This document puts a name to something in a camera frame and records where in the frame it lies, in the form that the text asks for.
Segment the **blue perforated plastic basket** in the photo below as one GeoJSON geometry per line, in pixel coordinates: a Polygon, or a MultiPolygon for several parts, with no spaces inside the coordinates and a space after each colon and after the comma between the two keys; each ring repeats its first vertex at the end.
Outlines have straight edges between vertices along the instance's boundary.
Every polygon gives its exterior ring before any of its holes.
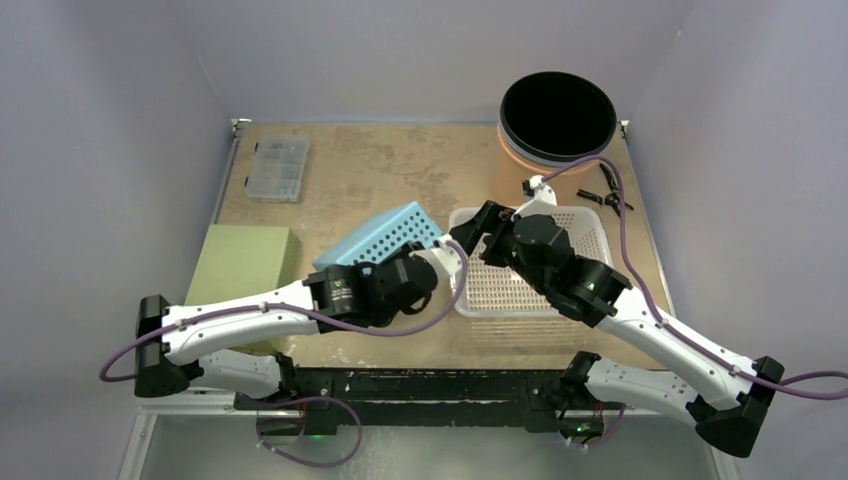
{"type": "Polygon", "coordinates": [[[435,220],[413,201],[370,218],[319,255],[312,266],[321,271],[331,265],[380,263],[407,242],[429,248],[442,235],[435,220]]]}

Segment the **green perforated plastic basket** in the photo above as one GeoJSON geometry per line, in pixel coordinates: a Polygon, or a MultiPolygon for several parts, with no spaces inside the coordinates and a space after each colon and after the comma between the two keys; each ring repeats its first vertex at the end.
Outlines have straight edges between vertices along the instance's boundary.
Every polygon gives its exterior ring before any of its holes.
{"type": "Polygon", "coordinates": [[[301,241],[287,227],[213,224],[185,303],[218,303],[283,287],[296,279],[301,253],[301,241]]]}

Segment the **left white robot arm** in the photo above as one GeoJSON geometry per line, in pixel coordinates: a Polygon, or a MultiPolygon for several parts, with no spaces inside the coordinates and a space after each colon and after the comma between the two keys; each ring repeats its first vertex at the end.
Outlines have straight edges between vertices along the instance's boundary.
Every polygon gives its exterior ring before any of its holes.
{"type": "Polygon", "coordinates": [[[422,332],[444,319],[447,304],[431,320],[390,329],[398,314],[427,307],[441,279],[466,279],[469,256],[449,236],[431,249],[408,243],[380,263],[331,265],[306,279],[261,294],[205,305],[173,305],[161,295],[139,303],[134,393],[159,398],[191,386],[231,390],[284,409],[297,399],[291,361],[237,352],[273,337],[336,331],[373,337],[422,332]]]}

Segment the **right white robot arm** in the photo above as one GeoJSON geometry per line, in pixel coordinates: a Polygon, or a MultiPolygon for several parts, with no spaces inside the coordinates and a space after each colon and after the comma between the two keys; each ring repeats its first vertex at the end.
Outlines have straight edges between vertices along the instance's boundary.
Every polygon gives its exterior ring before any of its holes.
{"type": "Polygon", "coordinates": [[[661,413],[694,428],[711,447],[747,458],[784,367],[706,339],[649,292],[607,263],[580,255],[553,210],[529,213],[488,201],[454,212],[449,232],[489,267],[518,275],[551,309],[610,334],[663,365],[650,371],[580,351],[554,390],[562,410],[618,403],[661,413]]]}

